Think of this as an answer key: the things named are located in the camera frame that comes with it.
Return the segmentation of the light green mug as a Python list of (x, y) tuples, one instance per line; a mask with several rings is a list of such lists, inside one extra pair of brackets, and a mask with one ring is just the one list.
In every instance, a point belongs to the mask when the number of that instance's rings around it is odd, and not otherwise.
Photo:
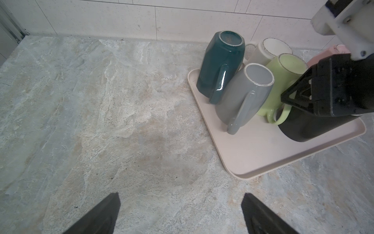
[(280, 96), (307, 71), (308, 66), (298, 56), (283, 53), (273, 58), (266, 67), (274, 76), (274, 84), (257, 114), (267, 117), (270, 124), (280, 125), (287, 119), (291, 111), (291, 106), (284, 105)]

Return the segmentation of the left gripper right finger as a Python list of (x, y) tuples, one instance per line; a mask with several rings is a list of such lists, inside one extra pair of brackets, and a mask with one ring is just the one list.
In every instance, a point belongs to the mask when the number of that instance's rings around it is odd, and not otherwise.
[(249, 234), (298, 234), (251, 193), (244, 195), (241, 208)]

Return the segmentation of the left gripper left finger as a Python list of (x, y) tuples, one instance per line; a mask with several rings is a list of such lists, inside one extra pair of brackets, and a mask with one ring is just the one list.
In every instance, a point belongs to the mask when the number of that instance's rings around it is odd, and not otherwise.
[(119, 193), (110, 193), (64, 234), (113, 234), (120, 206)]

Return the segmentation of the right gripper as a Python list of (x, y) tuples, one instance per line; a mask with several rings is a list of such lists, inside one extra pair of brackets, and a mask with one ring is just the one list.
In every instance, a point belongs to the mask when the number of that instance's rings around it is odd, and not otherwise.
[(335, 54), (319, 60), (281, 94), (281, 102), (321, 117), (374, 111), (374, 55), (352, 60)]

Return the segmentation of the grey mug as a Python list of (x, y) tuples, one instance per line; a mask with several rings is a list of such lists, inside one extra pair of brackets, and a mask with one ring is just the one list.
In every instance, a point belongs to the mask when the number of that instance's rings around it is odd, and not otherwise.
[(260, 110), (275, 82), (273, 73), (258, 63), (249, 63), (239, 70), (226, 86), (215, 106), (218, 118), (234, 135)]

